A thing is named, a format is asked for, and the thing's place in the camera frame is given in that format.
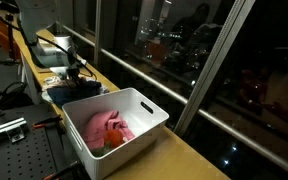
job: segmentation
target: pink towel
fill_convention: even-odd
[[[96,113],[87,123],[82,138],[89,149],[101,148],[104,146],[104,134],[109,129],[118,129],[127,140],[134,138],[116,110]]]

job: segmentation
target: pink cloth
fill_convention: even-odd
[[[116,110],[96,113],[87,123],[82,138],[89,149],[101,148],[104,146],[104,134],[109,129],[118,129],[127,140],[134,138]]]

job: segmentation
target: wooden countertop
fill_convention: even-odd
[[[53,35],[47,30],[42,30],[38,35],[52,39]],[[46,77],[54,76],[53,73],[38,73],[32,62],[30,52],[24,43],[20,32],[14,31],[17,42],[26,61],[32,69],[34,77],[40,85]],[[113,92],[119,90],[96,69],[88,68],[97,75],[98,81],[103,83]],[[56,113],[63,116],[63,111],[53,105]],[[118,170],[114,171],[107,179],[229,179],[225,174],[198,154],[194,149],[177,137],[173,132],[164,127],[156,142],[132,158]]]

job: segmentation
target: wooden table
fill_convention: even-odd
[[[38,35],[52,39],[53,35],[47,30]],[[31,69],[33,77],[42,85],[46,77],[53,73],[38,73],[32,62],[30,52],[24,43],[22,35],[14,31],[25,63]],[[113,83],[100,74],[92,66],[87,66],[94,72],[102,84],[113,92],[119,90]],[[52,105],[57,114],[63,116],[63,111]],[[164,127],[158,140],[132,158],[126,164],[114,171],[107,179],[229,179],[225,174],[198,154],[194,149]]]

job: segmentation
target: white plastic bin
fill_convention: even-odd
[[[118,110],[135,138],[102,157],[94,157],[81,137],[97,112]],[[169,115],[133,88],[63,106],[68,137],[92,180],[103,179],[157,139]]]

